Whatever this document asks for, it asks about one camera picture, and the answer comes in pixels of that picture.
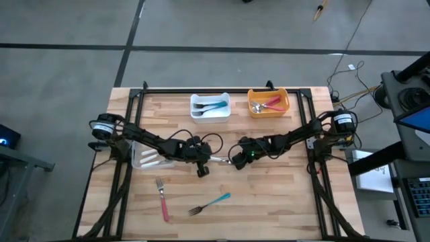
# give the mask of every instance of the gray floor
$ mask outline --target gray floor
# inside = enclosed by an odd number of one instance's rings
[[[332,0],[317,22],[320,1],[147,0],[135,45],[308,48],[342,50],[370,0]],[[4,0],[0,42],[26,44],[119,44],[127,41],[138,0]],[[351,50],[429,50],[430,7],[422,1],[373,0]],[[93,153],[88,121],[106,109],[122,51],[0,49],[0,123],[22,133],[19,149],[56,163],[39,171],[28,188],[14,236],[30,241],[69,239]],[[132,52],[122,87],[325,86],[339,55]],[[359,76],[378,85],[380,73],[402,69],[417,56],[344,56],[339,70],[364,61]],[[361,91],[355,72],[333,79],[342,96]],[[359,119],[378,113],[370,97],[354,111]],[[363,147],[399,140],[392,115],[359,125]],[[388,228],[394,208],[358,197],[366,234],[414,241]]]

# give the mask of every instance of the utensil handle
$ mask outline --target utensil handle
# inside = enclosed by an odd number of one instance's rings
[[[265,103],[265,105],[270,106],[272,104],[276,104],[279,101],[281,101],[281,95],[277,95],[274,98],[270,99],[267,103]]]
[[[209,104],[209,106],[217,106],[219,108],[222,108],[222,107],[227,106],[227,102],[226,101],[222,101],[222,102],[218,102],[216,104]]]
[[[219,199],[212,201],[212,202],[211,202],[211,203],[209,203],[208,205],[214,204],[214,203],[219,202],[219,201],[223,201],[224,199],[227,199],[227,198],[229,198],[229,197],[231,197],[230,192],[229,192],[229,193],[226,193],[226,194],[224,194],[224,195],[222,195]]]
[[[272,106],[265,106],[265,108],[270,108],[271,110],[276,110],[276,111],[280,111],[280,112],[285,111],[283,108],[277,108],[277,107],[272,107]]]
[[[224,102],[224,103],[222,103],[222,104],[220,104],[220,105],[217,105],[216,107],[214,107],[214,108],[210,108],[210,109],[208,109],[208,110],[204,110],[204,111],[202,111],[202,112],[207,112],[207,111],[210,111],[210,110],[215,110],[215,109],[218,109],[218,108],[223,108],[223,107],[226,107],[227,106],[227,103],[226,102]]]
[[[161,198],[161,210],[163,210],[164,221],[169,222],[169,213],[167,212],[166,200]]]

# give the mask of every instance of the paper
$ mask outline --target paper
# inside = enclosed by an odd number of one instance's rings
[[[358,161],[359,159],[367,157],[371,154],[372,153],[370,152],[358,150],[352,152],[354,161]],[[394,192],[388,165],[384,165],[367,173],[358,175],[355,178],[357,180],[358,189],[390,193]]]

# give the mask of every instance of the teal utensil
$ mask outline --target teal utensil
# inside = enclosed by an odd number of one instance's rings
[[[222,102],[217,102],[217,103],[214,103],[214,104],[194,104],[195,108],[204,108],[206,106],[216,106],[216,107],[222,108],[222,107],[227,106],[227,102],[226,101],[222,101]]]
[[[214,108],[210,108],[210,109],[204,110],[204,111],[193,112],[193,114],[194,114],[194,116],[201,116],[201,115],[203,115],[207,111],[215,110],[215,109],[218,109],[218,108],[223,108],[223,107],[226,107],[226,106],[227,106],[227,102],[220,102]]]
[[[188,211],[188,214],[189,214],[190,216],[193,216],[193,215],[199,214],[201,211],[203,211],[203,208],[205,208],[205,207],[207,207],[207,206],[209,206],[209,205],[212,205],[212,204],[214,204],[214,203],[217,203],[217,202],[219,202],[219,201],[223,201],[223,200],[225,200],[225,199],[227,199],[227,198],[229,198],[229,197],[231,197],[230,192],[229,192],[229,193],[226,193],[226,194],[224,194],[224,195],[222,195],[221,197],[219,197],[219,199],[214,200],[214,201],[212,201],[212,202],[208,203],[208,204],[207,204],[207,205],[205,205],[205,206],[198,206],[198,207],[195,207],[195,208],[191,209],[190,211]]]

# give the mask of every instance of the wooden table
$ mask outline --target wooden table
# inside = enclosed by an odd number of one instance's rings
[[[326,87],[311,87],[316,114],[332,110]],[[114,88],[107,112],[125,115],[129,88]],[[285,134],[301,126],[297,97],[290,95],[290,110],[281,118],[253,119],[249,116],[247,96],[231,95],[232,114],[224,124],[194,124],[189,115],[191,94],[146,94],[140,127],[163,138],[179,129],[194,135],[217,132],[224,147],[217,154],[225,157],[229,148],[242,136],[260,137]],[[307,121],[310,114],[305,102]],[[180,133],[176,138],[187,139]],[[215,136],[207,140],[212,150],[220,141]],[[95,165],[109,157],[109,151],[97,154]],[[344,156],[340,151],[334,155]],[[209,163],[210,175],[198,178],[197,167],[177,163],[172,169],[132,172],[123,239],[320,239],[314,192],[306,172],[308,159],[304,143],[294,145],[279,159],[263,158],[237,171],[233,166]],[[347,164],[332,159],[327,163],[335,204],[354,229],[363,234],[363,225],[355,199]],[[85,234],[108,205],[114,162],[98,167],[91,176],[78,235]],[[155,177],[165,184],[165,197],[170,223],[161,213]],[[197,216],[187,211],[206,204],[230,192],[231,198],[208,207]],[[116,228],[119,206],[114,215],[112,234]],[[329,211],[325,207],[328,226]]]

